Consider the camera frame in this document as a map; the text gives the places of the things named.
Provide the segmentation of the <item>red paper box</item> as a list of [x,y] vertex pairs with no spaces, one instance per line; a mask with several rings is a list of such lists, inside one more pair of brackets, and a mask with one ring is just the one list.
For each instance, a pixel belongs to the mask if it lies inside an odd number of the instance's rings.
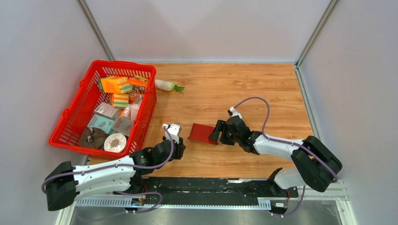
[[213,131],[214,127],[193,123],[188,139],[202,143],[218,145],[218,142],[212,141],[209,138]]

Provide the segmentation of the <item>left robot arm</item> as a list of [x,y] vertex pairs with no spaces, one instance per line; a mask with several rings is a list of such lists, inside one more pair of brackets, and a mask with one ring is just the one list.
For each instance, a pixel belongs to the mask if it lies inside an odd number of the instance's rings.
[[60,163],[42,184],[47,209],[57,211],[87,196],[127,192],[133,195],[143,190],[142,176],[160,169],[166,162],[181,159],[186,146],[183,138],[168,139],[120,159],[91,166]]

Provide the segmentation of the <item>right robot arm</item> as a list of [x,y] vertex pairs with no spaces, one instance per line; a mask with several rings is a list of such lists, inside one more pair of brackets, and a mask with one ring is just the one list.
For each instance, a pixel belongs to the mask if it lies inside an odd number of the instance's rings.
[[325,192],[331,183],[338,181],[337,175],[343,168],[340,160],[317,137],[289,140],[264,135],[251,130],[239,116],[218,120],[209,139],[226,145],[238,144],[248,153],[292,161],[293,168],[278,168],[270,175],[268,191],[273,196],[296,186]]

